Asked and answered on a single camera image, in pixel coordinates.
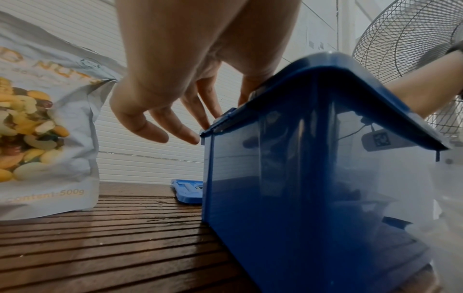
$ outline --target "wire fan guard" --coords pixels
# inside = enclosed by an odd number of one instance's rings
[[[462,23],[463,0],[397,0],[368,27],[353,56],[386,83],[443,56],[463,40]],[[427,122],[460,141],[463,103],[456,98]]]

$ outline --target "bag of nuts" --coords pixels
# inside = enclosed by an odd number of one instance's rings
[[[96,204],[94,123],[124,71],[0,13],[0,220]]]

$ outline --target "blue storage box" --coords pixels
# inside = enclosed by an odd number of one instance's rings
[[[386,293],[429,262],[381,223],[375,157],[449,145],[349,56],[290,64],[201,136],[203,221],[262,291]]]

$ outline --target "wooden table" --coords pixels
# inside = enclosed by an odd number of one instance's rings
[[[423,271],[397,293],[434,286]],[[182,291],[259,290],[169,186],[102,183],[91,211],[0,224],[0,292]]]

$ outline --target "white siding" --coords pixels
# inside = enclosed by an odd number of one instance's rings
[[[123,44],[112,2],[1,0],[0,10],[125,65]],[[336,48],[336,0],[305,0],[295,32],[278,70],[304,55]],[[224,111],[235,106],[240,85],[241,74],[224,65],[216,83],[218,98]],[[180,103],[175,103],[173,109],[184,124],[195,132],[200,131],[196,121]],[[100,143],[98,164],[103,181],[169,183],[172,178],[202,178],[202,146],[192,146],[177,138],[171,138],[167,144],[141,139],[119,124],[107,104],[103,106],[96,129]]]

